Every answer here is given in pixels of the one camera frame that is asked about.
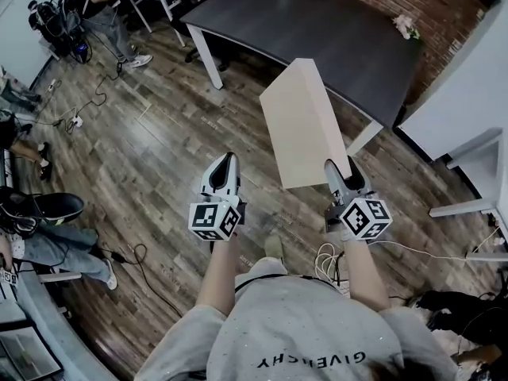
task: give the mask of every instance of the white wall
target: white wall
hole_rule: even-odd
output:
[[[400,126],[433,160],[491,127],[508,129],[508,2],[487,13],[468,43],[453,73]]]
[[[0,64],[27,87],[49,58],[29,25],[28,4],[31,1],[0,0]]]

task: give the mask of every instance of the white sneaker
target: white sneaker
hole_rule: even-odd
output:
[[[130,67],[142,67],[152,60],[151,55],[138,55],[133,62],[129,62]]]
[[[107,258],[105,258],[102,261],[104,261],[107,264],[107,266],[110,270],[110,277],[108,278],[106,285],[111,290],[115,290],[115,289],[117,289],[118,281],[117,281],[117,276],[114,274],[113,266],[111,265],[111,261],[109,261]]]

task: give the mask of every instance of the dark gray table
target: dark gray table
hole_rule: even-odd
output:
[[[406,97],[422,43],[404,40],[391,19],[359,0],[207,0],[186,14],[212,83],[222,87],[202,31],[289,65],[314,59],[326,88],[371,124],[352,155],[382,127],[391,128]]]

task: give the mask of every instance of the gray t-shirt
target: gray t-shirt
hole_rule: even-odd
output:
[[[404,360],[452,381],[456,365],[407,308],[377,314],[319,281],[258,279],[237,295],[226,317],[195,306],[166,334],[136,381],[180,381],[206,370],[208,380],[371,380],[379,366]]]

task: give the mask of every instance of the red brick wall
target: red brick wall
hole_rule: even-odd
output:
[[[450,62],[487,11],[480,0],[361,0],[390,16],[416,21],[425,42],[407,103],[414,102]]]

